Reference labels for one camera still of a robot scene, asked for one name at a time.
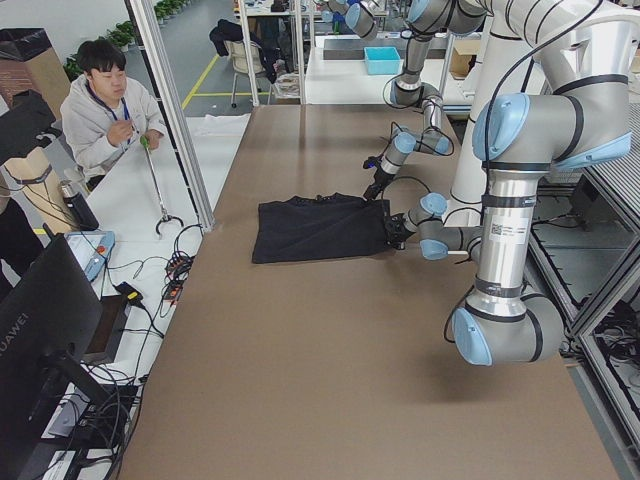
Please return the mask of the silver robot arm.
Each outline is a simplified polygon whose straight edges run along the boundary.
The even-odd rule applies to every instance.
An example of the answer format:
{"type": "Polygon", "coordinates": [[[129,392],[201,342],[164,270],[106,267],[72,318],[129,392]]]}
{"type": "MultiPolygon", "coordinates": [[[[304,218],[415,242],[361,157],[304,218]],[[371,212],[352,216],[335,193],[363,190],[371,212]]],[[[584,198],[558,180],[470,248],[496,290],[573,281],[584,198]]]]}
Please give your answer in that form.
{"type": "Polygon", "coordinates": [[[462,250],[476,263],[444,333],[467,362],[491,366],[535,362],[560,346],[558,310],[524,283],[538,183],[551,168],[629,152],[639,15],[609,1],[416,1],[392,106],[437,100],[421,79],[430,41],[442,30],[470,34],[485,20],[485,64],[450,193],[426,195],[385,226],[396,248],[418,235],[426,259],[462,250]]]}
{"type": "Polygon", "coordinates": [[[442,95],[431,84],[421,81],[421,72],[435,34],[446,29],[467,35],[481,26],[486,10],[469,1],[414,1],[406,18],[409,30],[402,71],[393,78],[389,105],[396,109],[418,107],[423,114],[423,129],[413,132],[396,125],[385,150],[364,163],[375,170],[373,183],[363,194],[374,200],[391,183],[412,152],[448,156],[453,142],[441,128],[442,95]]]}

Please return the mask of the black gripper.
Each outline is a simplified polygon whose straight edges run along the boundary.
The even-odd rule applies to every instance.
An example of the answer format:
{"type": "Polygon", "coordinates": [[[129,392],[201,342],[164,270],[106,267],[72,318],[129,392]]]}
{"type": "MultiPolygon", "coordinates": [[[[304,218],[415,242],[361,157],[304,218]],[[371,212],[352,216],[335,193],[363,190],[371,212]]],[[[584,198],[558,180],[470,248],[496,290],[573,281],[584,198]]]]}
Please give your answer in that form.
{"type": "Polygon", "coordinates": [[[376,198],[384,191],[400,170],[399,165],[391,162],[384,155],[377,157],[369,156],[363,162],[363,168],[375,169],[373,183],[366,188],[363,194],[364,198],[376,198]]]}
{"type": "Polygon", "coordinates": [[[406,241],[413,235],[413,232],[406,227],[405,223],[406,217],[403,213],[384,217],[386,242],[395,250],[404,250],[406,241]]]}

